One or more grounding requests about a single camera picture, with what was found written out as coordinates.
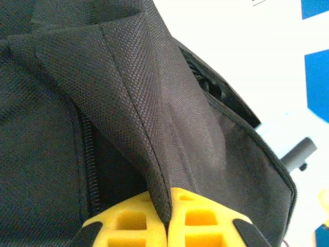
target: zipper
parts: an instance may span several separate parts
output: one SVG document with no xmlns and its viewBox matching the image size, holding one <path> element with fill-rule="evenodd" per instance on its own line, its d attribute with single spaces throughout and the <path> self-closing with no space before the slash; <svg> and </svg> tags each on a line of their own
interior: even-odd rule
<svg viewBox="0 0 329 247">
<path fill-rule="evenodd" d="M 93 143 L 93 132 L 92 122 L 83 114 L 81 114 L 82 131 L 84 137 L 84 149 L 85 149 L 85 161 L 86 161 L 86 172 L 87 172 L 87 187 L 89 192 L 90 216 L 93 217 L 101 213 L 99 194 L 98 194 L 98 183 L 97 183 L 97 172 L 95 166 L 95 153 Z"/>
<path fill-rule="evenodd" d="M 232 119 L 239 127 L 243 128 L 249 134 L 249 136 L 261 147 L 261 149 L 264 150 L 265 154 L 269 157 L 269 160 L 274 164 L 274 168 L 276 169 L 276 171 L 279 173 L 279 175 L 281 176 L 283 181 L 288 185 L 289 189 L 292 191 L 287 225 L 286 225 L 285 233 L 283 235 L 283 238 L 284 238 L 289 229 L 289 224 L 290 224 L 294 209 L 296 207 L 296 201 L 297 201 L 297 187 L 296 187 L 293 179 L 291 178 L 289 171 L 284 166 L 282 161 L 279 160 L 279 158 L 273 152 L 273 150 L 267 145 L 267 143 L 262 139 L 262 137 L 257 134 L 257 132 L 253 129 L 253 127 L 250 124 L 248 124 L 244 119 L 239 117 L 236 113 L 231 111 L 229 108 L 222 105 L 221 102 L 219 102 L 217 99 L 215 99 L 208 92 L 204 92 L 204 94 L 207 97 L 208 102 L 211 104 L 211 106 L 215 107 L 222 114 L 224 114 L 225 116 Z"/>
<path fill-rule="evenodd" d="M 250 108 L 241 100 L 241 98 L 239 96 L 236 95 L 236 93 L 227 85 L 227 82 L 225 81 L 225 79 L 223 77 L 221 77 L 219 74 L 214 73 L 214 71 L 212 69 L 209 69 L 209 65 L 206 64 L 204 61 L 202 61 L 201 59 L 197 59 L 194 58 L 193 53 L 182 47 L 179 46 L 180 51 L 187 57 L 189 57 L 190 59 L 192 59 L 194 62 L 196 62 L 199 66 L 201 66 L 203 69 L 205 69 L 212 77 L 215 78 L 215 80 L 219 81 L 221 83 L 221 86 L 224 87 L 227 91 L 229 91 L 231 94 L 236 96 L 236 100 L 239 101 L 239 103 L 244 107 L 244 109 L 250 114 L 253 115 L 253 113 L 251 112 Z"/>
</svg>

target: blue surface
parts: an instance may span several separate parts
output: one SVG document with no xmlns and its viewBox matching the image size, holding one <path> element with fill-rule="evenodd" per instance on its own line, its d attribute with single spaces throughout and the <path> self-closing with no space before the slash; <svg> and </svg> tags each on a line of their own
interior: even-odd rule
<svg viewBox="0 0 329 247">
<path fill-rule="evenodd" d="M 329 230 L 324 225 L 320 226 L 315 231 L 317 239 L 317 247 L 328 247 L 329 246 Z"/>
<path fill-rule="evenodd" d="M 305 55 L 307 105 L 329 122 L 329 50 Z"/>
<path fill-rule="evenodd" d="M 329 0 L 302 0 L 303 19 L 329 10 Z"/>
</svg>

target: black fabric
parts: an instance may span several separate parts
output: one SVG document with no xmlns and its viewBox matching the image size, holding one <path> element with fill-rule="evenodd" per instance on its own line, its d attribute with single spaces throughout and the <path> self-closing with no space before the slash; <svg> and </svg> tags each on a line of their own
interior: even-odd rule
<svg viewBox="0 0 329 247">
<path fill-rule="evenodd" d="M 32 31 L 36 0 L 2 1 L 0 5 L 0 39 Z"/>
<path fill-rule="evenodd" d="M 178 40 L 176 40 L 176 43 L 201 88 L 236 112 L 253 128 L 256 128 L 261 122 L 227 81 Z"/>
<path fill-rule="evenodd" d="M 102 210 L 147 191 L 142 174 L 95 127 L 93 133 Z"/>
<path fill-rule="evenodd" d="M 233 224 L 247 247 L 271 247 L 255 225 L 241 219 L 234 219 Z"/>
<path fill-rule="evenodd" d="M 0 74 L 0 245 L 61 246 L 88 216 L 75 108 L 11 59 Z"/>
<path fill-rule="evenodd" d="M 94 222 L 81 228 L 68 247 L 93 247 L 102 225 L 101 222 Z"/>
</svg>

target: stitching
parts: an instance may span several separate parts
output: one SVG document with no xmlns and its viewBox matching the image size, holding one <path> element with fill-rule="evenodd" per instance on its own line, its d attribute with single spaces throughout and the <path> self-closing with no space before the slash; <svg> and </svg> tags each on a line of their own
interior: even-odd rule
<svg viewBox="0 0 329 247">
<path fill-rule="evenodd" d="M 104 30 L 103 30 L 103 28 L 100 27 L 99 25 L 97 25 L 97 26 L 98 26 L 98 28 L 99 28 L 99 31 L 100 31 L 101 34 L 102 34 L 102 37 L 103 37 L 104 41 L 105 41 L 106 44 L 107 44 L 107 43 L 108 43 L 108 40 L 107 40 L 106 37 L 105 37 L 105 34 L 104 34 Z M 108 52 L 110 53 L 111 57 L 114 58 L 114 56 L 113 56 L 113 54 L 111 53 L 111 50 L 109 49 L 108 46 L 107 46 L 107 50 L 108 50 Z M 155 154 L 154 147 L 153 147 L 153 145 L 152 145 L 152 143 L 151 143 L 151 141 L 150 141 L 150 137 L 149 137 L 149 135 L 148 135 L 148 133 L 147 133 L 147 131 L 146 131 L 146 128 L 145 128 L 145 126 L 144 126 L 144 124 L 143 124 L 143 121 L 142 121 L 142 119 L 141 119 L 141 117 L 140 117 L 140 115 L 139 115 L 139 112 L 138 112 L 138 110 L 137 110 L 137 107 L 136 107 L 134 101 L 132 100 L 132 97 L 131 97 L 131 95 L 130 95 L 130 92 L 129 92 L 129 90 L 128 90 L 127 87 L 126 87 L 126 85 L 125 85 L 125 83 L 124 83 L 124 80 L 122 79 L 121 71 L 119 70 L 119 68 L 118 68 L 118 66 L 117 66 L 117 64 L 116 64 L 116 62 L 115 62 L 115 60 L 114 60 L 114 64 L 115 64 L 115 67 L 116 67 L 118 73 L 120 74 L 121 81 L 122 81 L 122 84 L 123 84 L 124 88 L 126 89 L 127 95 L 129 96 L 129 99 L 130 99 L 130 101 L 131 101 L 131 103 L 132 103 L 132 105 L 133 105 L 133 107 L 134 107 L 134 109 L 135 109 L 135 111 L 136 111 L 136 114 L 137 114 L 137 116 L 138 116 L 138 118 L 139 118 L 139 120 L 140 120 L 140 122 L 141 122 L 141 124 L 142 124 L 142 126 L 143 126 L 144 133 L 145 133 L 145 135 L 146 135 L 146 137 L 147 137 L 147 139 L 148 139 L 148 142 L 150 143 L 150 146 L 151 146 L 151 148 L 152 148 L 153 155 L 155 156 L 155 159 L 156 159 L 156 162 L 157 162 L 158 168 L 159 168 L 159 170 L 160 170 L 160 172 L 161 172 L 162 181 L 163 181 L 163 184 L 164 184 L 164 187 L 165 187 L 165 190 L 166 190 L 166 194 L 167 194 L 167 198 L 168 198 L 168 201 L 169 201 L 169 200 L 170 200 L 170 197 L 169 197 L 169 192 L 168 192 L 167 185 L 166 185 L 166 182 L 165 182 L 165 178 L 164 178 L 164 176 L 163 176 L 163 172 L 162 172 L 162 169 L 161 169 L 161 166 L 160 166 L 160 163 L 159 163 L 158 157 L 157 157 L 156 154 Z"/>
<path fill-rule="evenodd" d="M 78 156 L 78 146 L 77 146 L 77 130 L 76 130 L 76 122 L 74 121 L 75 115 L 74 115 L 74 109 L 73 105 L 68 99 L 68 102 L 65 101 L 65 103 L 68 106 L 69 112 L 70 112 L 70 119 L 72 124 L 72 133 L 74 136 L 74 148 L 75 148 L 75 155 L 76 155 L 76 166 L 77 166 L 77 177 L 78 177 L 78 203 L 79 203 L 79 218 L 81 221 L 81 224 L 83 224 L 83 218 L 82 218 L 82 202 L 81 202 L 81 178 L 80 178 L 80 169 L 79 169 L 79 156 Z"/>
</svg>

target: nylon fabric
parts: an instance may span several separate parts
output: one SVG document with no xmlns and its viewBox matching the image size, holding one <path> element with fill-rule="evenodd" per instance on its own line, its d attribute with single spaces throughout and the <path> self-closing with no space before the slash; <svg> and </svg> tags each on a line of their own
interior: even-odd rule
<svg viewBox="0 0 329 247">
<path fill-rule="evenodd" d="M 4 0 L 0 9 L 0 39 L 9 35 L 30 33 L 36 0 Z"/>
<path fill-rule="evenodd" d="M 0 245 L 63 246 L 88 216 L 77 114 L 11 59 L 0 74 Z"/>
</svg>

